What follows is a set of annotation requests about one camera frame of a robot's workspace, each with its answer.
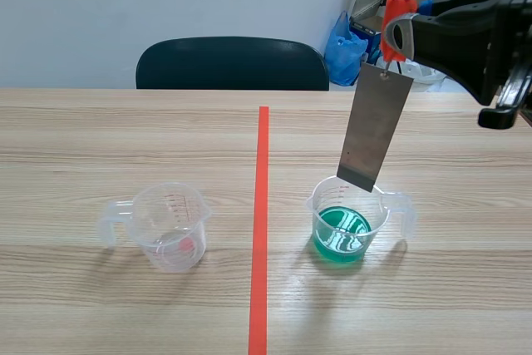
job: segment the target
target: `cup rim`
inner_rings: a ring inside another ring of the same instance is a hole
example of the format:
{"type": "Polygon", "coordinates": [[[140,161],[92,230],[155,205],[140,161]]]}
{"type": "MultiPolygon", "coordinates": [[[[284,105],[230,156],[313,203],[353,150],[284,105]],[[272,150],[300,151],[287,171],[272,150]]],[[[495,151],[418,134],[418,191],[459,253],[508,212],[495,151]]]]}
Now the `cup rim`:
{"type": "Polygon", "coordinates": [[[345,232],[343,230],[340,230],[340,229],[337,229],[335,228],[334,226],[331,226],[330,224],[328,224],[327,222],[325,222],[325,220],[323,220],[323,218],[319,215],[319,213],[313,208],[312,206],[312,201],[313,201],[313,198],[314,198],[314,195],[316,194],[316,189],[322,184],[322,183],[325,183],[327,180],[332,180],[332,179],[339,179],[339,180],[343,180],[341,178],[338,178],[337,176],[329,176],[328,178],[325,178],[324,180],[320,181],[315,187],[314,187],[314,190],[312,192],[312,194],[310,195],[310,197],[307,198],[307,202],[306,202],[306,205],[307,205],[307,208],[319,219],[320,222],[322,222],[325,226],[327,226],[330,230],[334,231],[334,232],[338,232],[344,236],[348,236],[348,237],[367,237],[367,236],[372,236],[374,234],[376,234],[380,229],[382,229],[382,226],[384,226],[387,221],[390,219],[390,213],[391,211],[389,209],[387,209],[386,207],[384,207],[382,205],[382,196],[386,194],[386,192],[380,190],[377,186],[373,186],[373,190],[376,190],[377,192],[375,193],[375,195],[378,196],[378,201],[379,201],[379,207],[381,208],[381,211],[386,211],[387,214],[386,214],[386,218],[384,219],[384,222],[381,223],[381,225],[375,229],[372,229],[370,230],[369,232],[366,232],[366,233],[350,233],[350,232],[345,232]]]}
{"type": "MultiPolygon", "coordinates": [[[[135,197],[133,197],[133,200],[131,200],[131,207],[133,208],[132,211],[134,211],[135,201],[138,200],[142,195],[145,195],[147,192],[149,192],[149,191],[151,191],[151,190],[153,190],[153,189],[159,188],[159,187],[161,187],[161,186],[169,186],[169,185],[178,185],[178,186],[186,187],[187,189],[191,189],[191,190],[195,193],[195,195],[198,196],[199,201],[200,201],[202,207],[204,207],[204,209],[205,209],[207,212],[206,212],[206,214],[205,214],[202,218],[200,218],[200,219],[198,220],[198,222],[196,222],[196,223],[192,226],[192,228],[190,229],[190,231],[189,231],[186,235],[180,237],[179,239],[173,239],[173,240],[169,241],[168,243],[165,243],[165,245],[176,244],[176,243],[180,242],[181,240],[186,239],[186,238],[189,237],[191,234],[193,234],[193,233],[196,231],[196,229],[198,229],[198,226],[202,225],[202,224],[203,224],[208,218],[210,218],[210,217],[212,216],[212,214],[213,214],[212,209],[211,209],[211,208],[205,203],[205,200],[204,200],[204,198],[203,198],[203,195],[201,195],[201,193],[200,193],[197,189],[195,189],[194,187],[192,187],[192,186],[190,186],[190,185],[187,185],[187,184],[185,184],[185,183],[180,183],[180,182],[163,182],[163,183],[159,183],[158,185],[153,185],[153,186],[150,186],[150,187],[147,187],[147,188],[143,189],[140,193],[138,193],[137,195],[135,195],[135,197]]],[[[131,218],[131,219],[134,220],[134,219],[135,219],[135,215],[134,215],[134,213],[132,212],[131,215],[132,215],[132,218],[131,218]]],[[[139,245],[141,245],[141,246],[143,246],[143,247],[160,247],[159,244],[147,243],[147,242],[145,242],[145,241],[143,241],[143,240],[138,239],[138,238],[136,237],[135,234],[131,234],[131,233],[132,233],[131,230],[134,229],[133,226],[131,226],[130,224],[125,224],[125,225],[126,225],[126,231],[127,231],[128,235],[129,235],[132,239],[135,237],[133,240],[134,240],[137,244],[139,244],[139,245]]]]}

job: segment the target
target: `chair backrest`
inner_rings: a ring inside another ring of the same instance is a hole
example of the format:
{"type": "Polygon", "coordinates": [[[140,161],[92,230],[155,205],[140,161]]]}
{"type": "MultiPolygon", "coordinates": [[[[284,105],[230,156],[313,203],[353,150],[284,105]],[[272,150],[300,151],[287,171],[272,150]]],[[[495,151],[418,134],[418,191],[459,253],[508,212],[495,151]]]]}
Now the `chair backrest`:
{"type": "Polygon", "coordinates": [[[298,42],[262,37],[191,37],[142,54],[138,89],[328,91],[323,57],[298,42]]]}

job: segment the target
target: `blue plastic bag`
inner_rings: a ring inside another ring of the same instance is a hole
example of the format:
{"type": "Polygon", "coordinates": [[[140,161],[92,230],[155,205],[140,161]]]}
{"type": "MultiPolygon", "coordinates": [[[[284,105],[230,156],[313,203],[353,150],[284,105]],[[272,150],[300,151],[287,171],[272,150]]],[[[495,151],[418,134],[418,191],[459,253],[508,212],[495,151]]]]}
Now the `blue plastic bag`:
{"type": "Polygon", "coordinates": [[[360,72],[366,47],[366,39],[362,40],[349,31],[347,12],[342,12],[325,47],[325,62],[331,82],[341,86],[351,85],[360,72]]]}

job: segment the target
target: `red clamp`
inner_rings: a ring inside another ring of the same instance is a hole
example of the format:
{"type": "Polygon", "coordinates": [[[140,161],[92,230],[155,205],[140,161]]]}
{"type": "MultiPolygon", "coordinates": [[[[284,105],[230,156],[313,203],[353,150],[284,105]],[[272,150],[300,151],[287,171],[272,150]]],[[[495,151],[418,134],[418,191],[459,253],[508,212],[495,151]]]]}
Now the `red clamp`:
{"type": "Polygon", "coordinates": [[[384,32],[388,23],[395,17],[408,12],[417,11],[417,0],[386,0],[386,9],[382,19],[381,50],[384,62],[404,62],[406,57],[393,50],[384,40],[384,32]]]}

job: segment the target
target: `empty measuring cup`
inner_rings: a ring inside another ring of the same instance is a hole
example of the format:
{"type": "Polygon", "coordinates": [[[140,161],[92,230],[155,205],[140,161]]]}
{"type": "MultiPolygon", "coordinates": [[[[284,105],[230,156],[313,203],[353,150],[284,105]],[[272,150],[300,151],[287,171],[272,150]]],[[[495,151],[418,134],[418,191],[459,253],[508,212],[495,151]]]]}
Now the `empty measuring cup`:
{"type": "Polygon", "coordinates": [[[201,194],[182,183],[163,183],[139,193],[130,201],[110,202],[98,222],[100,237],[114,247],[115,223],[166,272],[183,272],[205,252],[204,222],[211,211],[201,194]]]}
{"type": "Polygon", "coordinates": [[[401,235],[410,238],[417,222],[410,197],[385,193],[376,186],[368,193],[336,176],[322,180],[307,207],[313,212],[313,241],[326,258],[337,262],[361,259],[380,229],[398,215],[401,235]]]}

